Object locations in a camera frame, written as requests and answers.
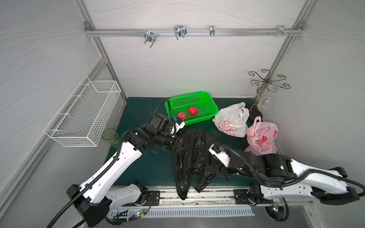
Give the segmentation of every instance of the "plastic bag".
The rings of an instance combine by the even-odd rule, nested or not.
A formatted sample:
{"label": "plastic bag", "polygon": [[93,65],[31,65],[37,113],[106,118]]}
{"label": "plastic bag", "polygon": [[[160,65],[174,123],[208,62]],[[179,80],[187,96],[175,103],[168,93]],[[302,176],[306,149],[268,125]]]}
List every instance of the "plastic bag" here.
{"label": "plastic bag", "polygon": [[197,192],[201,192],[215,178],[216,170],[221,165],[208,151],[218,141],[217,137],[212,138],[204,129],[195,128],[185,129],[179,136],[185,140],[187,147],[174,153],[175,181],[178,196],[185,200],[192,174],[201,175],[193,186]]}
{"label": "plastic bag", "polygon": [[219,131],[227,135],[245,137],[247,131],[246,121],[250,116],[245,103],[234,104],[219,110],[213,122]]}
{"label": "plastic bag", "polygon": [[257,116],[253,125],[247,130],[249,146],[245,149],[245,152],[251,151],[257,156],[262,154],[276,154],[277,149],[274,139],[278,132],[279,129],[276,124],[261,122],[261,117]]}

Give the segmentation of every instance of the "green table mat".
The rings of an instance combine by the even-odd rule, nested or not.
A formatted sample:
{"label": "green table mat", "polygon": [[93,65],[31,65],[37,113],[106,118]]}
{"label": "green table mat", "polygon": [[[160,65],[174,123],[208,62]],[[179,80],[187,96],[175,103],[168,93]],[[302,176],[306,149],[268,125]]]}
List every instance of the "green table mat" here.
{"label": "green table mat", "polygon": [[[127,105],[124,109],[122,118],[120,120],[117,132],[121,135],[123,132],[139,127],[150,120],[151,113],[155,110],[158,103],[163,98],[156,97],[129,97]],[[253,104],[250,98],[213,98],[218,108],[225,108],[227,106],[245,102]],[[167,116],[164,105],[158,110]],[[247,125],[251,126],[253,122],[248,119]],[[220,132],[214,125],[212,120],[195,123],[186,126],[186,128],[203,128],[210,135],[215,135],[223,144],[227,144],[232,148],[244,150],[247,146],[247,137],[238,138],[226,135]],[[145,186],[175,186],[175,174],[173,165],[173,155],[167,149],[155,147],[153,149],[157,152],[145,152],[139,159],[131,164],[127,170],[116,180],[113,184],[115,186],[130,185],[134,181],[139,181]],[[116,149],[111,148],[107,156],[107,160],[115,154]],[[199,175],[192,175],[191,185],[200,179]],[[233,175],[231,181],[225,181],[220,177],[216,177],[209,185],[210,186],[249,186],[252,182],[251,178],[240,177]]]}

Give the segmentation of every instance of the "vent grate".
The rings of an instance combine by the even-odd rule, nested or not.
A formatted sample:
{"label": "vent grate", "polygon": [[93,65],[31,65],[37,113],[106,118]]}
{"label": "vent grate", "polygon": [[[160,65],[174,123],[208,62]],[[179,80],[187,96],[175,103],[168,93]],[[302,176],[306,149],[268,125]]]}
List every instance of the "vent grate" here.
{"label": "vent grate", "polygon": [[[114,209],[108,216],[112,218],[126,209]],[[138,209],[129,209],[128,217],[135,215]],[[206,208],[151,208],[144,218],[175,218],[175,217],[238,217],[254,216],[250,206],[240,207],[206,207]]]}

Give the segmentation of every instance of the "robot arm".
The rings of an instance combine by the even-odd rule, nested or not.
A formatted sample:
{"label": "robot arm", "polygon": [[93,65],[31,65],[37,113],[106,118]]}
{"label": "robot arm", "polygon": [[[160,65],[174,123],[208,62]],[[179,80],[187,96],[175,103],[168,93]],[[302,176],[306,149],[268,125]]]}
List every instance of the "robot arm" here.
{"label": "robot arm", "polygon": [[185,123],[180,118],[175,118],[172,121],[162,114],[152,114],[147,124],[131,130],[125,139],[121,139],[123,141],[120,144],[120,149],[92,177],[80,186],[72,185],[67,190],[67,194],[72,199],[104,172],[74,202],[74,206],[83,215],[89,227],[98,224],[114,208],[127,203],[144,203],[147,198],[147,188],[139,182],[117,190],[110,191],[109,189],[135,160],[152,147],[166,147],[172,152],[180,150],[183,140],[174,132],[183,128],[184,125]]}
{"label": "robot arm", "polygon": [[250,152],[233,150],[215,143],[209,152],[216,156],[231,173],[255,178],[250,196],[242,196],[256,202],[280,197],[316,197],[321,203],[343,205],[360,199],[364,191],[357,194],[346,182],[363,189],[360,183],[346,179],[343,168],[323,170],[290,159],[279,154],[256,156]]}

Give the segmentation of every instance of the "pink plastic bag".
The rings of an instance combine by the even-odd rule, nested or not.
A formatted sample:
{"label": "pink plastic bag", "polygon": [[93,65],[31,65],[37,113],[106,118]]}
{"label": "pink plastic bag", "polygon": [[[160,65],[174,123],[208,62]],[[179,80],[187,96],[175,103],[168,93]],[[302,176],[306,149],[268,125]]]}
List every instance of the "pink plastic bag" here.
{"label": "pink plastic bag", "polygon": [[278,132],[279,129],[276,124],[261,122],[261,117],[257,116],[253,125],[247,130],[249,146],[245,149],[245,152],[251,151],[257,156],[262,154],[276,154],[274,139]]}

